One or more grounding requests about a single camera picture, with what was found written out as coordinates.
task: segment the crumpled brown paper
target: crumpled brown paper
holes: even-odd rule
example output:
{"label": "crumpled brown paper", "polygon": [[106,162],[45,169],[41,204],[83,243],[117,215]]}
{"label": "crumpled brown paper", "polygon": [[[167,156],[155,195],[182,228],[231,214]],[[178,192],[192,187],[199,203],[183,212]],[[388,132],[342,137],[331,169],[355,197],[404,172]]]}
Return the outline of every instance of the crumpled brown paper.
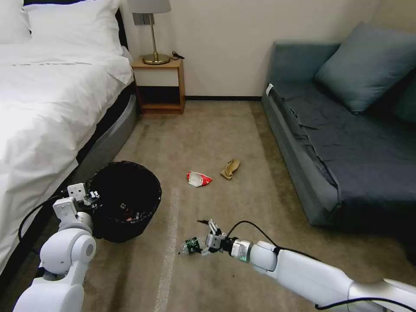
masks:
{"label": "crumpled brown paper", "polygon": [[224,170],[221,171],[221,175],[227,180],[231,180],[233,178],[233,172],[237,170],[239,165],[240,161],[238,159],[233,158],[228,162]]}

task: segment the white pillow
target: white pillow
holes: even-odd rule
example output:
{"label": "white pillow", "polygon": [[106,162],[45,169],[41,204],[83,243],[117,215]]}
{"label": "white pillow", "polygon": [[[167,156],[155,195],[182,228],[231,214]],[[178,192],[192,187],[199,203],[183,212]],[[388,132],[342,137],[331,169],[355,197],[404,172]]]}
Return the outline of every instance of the white pillow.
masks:
{"label": "white pillow", "polygon": [[89,47],[122,55],[115,18],[119,0],[85,0],[74,4],[32,4],[31,42]]}
{"label": "white pillow", "polygon": [[0,44],[23,43],[29,39],[23,0],[0,0]]}

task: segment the lampshade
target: lampshade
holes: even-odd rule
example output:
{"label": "lampshade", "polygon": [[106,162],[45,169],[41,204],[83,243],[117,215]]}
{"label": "lampshade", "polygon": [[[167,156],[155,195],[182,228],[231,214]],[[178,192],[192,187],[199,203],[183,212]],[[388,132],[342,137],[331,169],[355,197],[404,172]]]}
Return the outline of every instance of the lampshade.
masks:
{"label": "lampshade", "polygon": [[170,12],[169,0],[129,0],[131,13],[166,13]]}

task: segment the gray-blue cushion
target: gray-blue cushion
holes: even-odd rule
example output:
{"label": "gray-blue cushion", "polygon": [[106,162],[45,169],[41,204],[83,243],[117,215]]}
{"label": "gray-blue cushion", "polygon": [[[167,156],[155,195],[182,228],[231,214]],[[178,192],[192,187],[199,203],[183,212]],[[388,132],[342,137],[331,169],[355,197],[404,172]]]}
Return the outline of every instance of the gray-blue cushion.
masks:
{"label": "gray-blue cushion", "polygon": [[358,24],[315,79],[362,112],[416,67],[416,35]]}
{"label": "gray-blue cushion", "polygon": [[394,114],[400,119],[416,123],[416,71],[412,73],[410,83],[397,99]]}

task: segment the black cable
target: black cable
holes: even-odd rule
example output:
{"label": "black cable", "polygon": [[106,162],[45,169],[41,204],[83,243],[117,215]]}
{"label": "black cable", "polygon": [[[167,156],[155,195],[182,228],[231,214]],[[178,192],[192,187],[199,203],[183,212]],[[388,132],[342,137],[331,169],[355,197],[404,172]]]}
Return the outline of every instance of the black cable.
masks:
{"label": "black cable", "polygon": [[405,305],[403,303],[394,301],[394,300],[390,300],[390,299],[385,299],[385,298],[373,298],[373,297],[364,297],[364,298],[356,298],[356,299],[349,299],[349,300],[344,300],[344,301],[340,301],[340,302],[336,302],[336,303],[332,303],[330,305],[325,305],[325,306],[318,306],[315,305],[315,309],[322,311],[322,310],[328,310],[328,309],[332,309],[336,306],[343,306],[349,303],[354,303],[354,302],[359,302],[359,301],[384,301],[384,302],[389,302],[398,306],[401,306],[405,309],[408,309],[409,311],[412,312],[416,312],[416,309],[409,307],[408,305]]}
{"label": "black cable", "polygon": [[182,55],[179,55],[176,51],[172,51],[172,55],[176,58],[169,57],[171,60],[177,61],[179,59],[185,59]]}
{"label": "black cable", "polygon": [[231,230],[228,232],[227,237],[230,237],[231,233],[234,231],[234,229],[240,225],[241,223],[248,223],[253,225],[256,229],[258,229],[260,231],[261,234],[263,234],[265,236],[265,238],[267,238],[273,245],[278,246],[270,237],[267,236],[267,234],[265,232],[263,232],[263,230],[261,228],[259,228],[257,225],[255,225],[253,222],[250,221],[246,221],[246,220],[242,220],[240,222],[237,222],[232,228]]}
{"label": "black cable", "polygon": [[[23,239],[23,237],[22,237],[22,230],[23,230],[23,226],[25,225],[25,223],[26,223],[26,221],[27,221],[27,219],[29,219],[29,217],[31,216],[31,215],[33,215],[33,213],[36,211],[36,210],[38,210],[39,208],[41,208],[43,205],[45,205],[47,202],[49,202],[49,201],[51,201],[51,200],[53,200],[53,199],[56,199],[56,198],[58,198],[58,197],[60,197],[60,195],[55,195],[55,196],[52,196],[52,197],[50,197],[49,199],[47,199],[46,201],[44,201],[43,203],[41,203],[39,206],[36,206],[35,208],[33,208],[25,217],[24,217],[24,219],[22,220],[22,222],[20,223],[20,225],[19,225],[19,230],[17,231],[17,237],[19,238],[19,241],[21,241],[22,239]],[[36,251],[36,250],[34,250],[34,249],[32,249],[32,251],[34,252],[34,253],[36,253],[36,254],[39,254],[39,252],[38,251]]]}
{"label": "black cable", "polygon": [[256,229],[258,229],[260,232],[261,232],[261,234],[263,234],[264,236],[265,236],[265,238],[267,238],[273,245],[275,245],[279,250],[288,250],[288,251],[292,251],[292,252],[294,252],[294,253],[297,253],[297,254],[301,254],[301,255],[303,255],[303,256],[306,256],[306,257],[309,257],[309,258],[311,258],[311,259],[313,259],[313,260],[317,260],[317,261],[320,261],[319,259],[317,259],[317,258],[315,258],[315,257],[313,257],[313,256],[311,256],[311,255],[308,255],[307,253],[304,253],[304,252],[301,252],[301,251],[299,251],[299,250],[295,250],[295,249],[290,249],[290,248],[285,248],[285,247],[280,247],[278,244],[276,244],[261,228],[259,228],[257,225],[255,225],[253,222],[250,222],[250,221],[247,221],[247,220],[242,220],[242,221],[240,221],[240,222],[237,222],[232,228],[231,228],[231,230],[228,232],[228,234],[227,234],[227,237],[230,237],[230,235],[231,235],[231,233],[232,233],[232,231],[234,231],[234,229],[238,226],[238,225],[240,225],[241,223],[248,223],[248,224],[250,224],[250,225],[253,225]]}

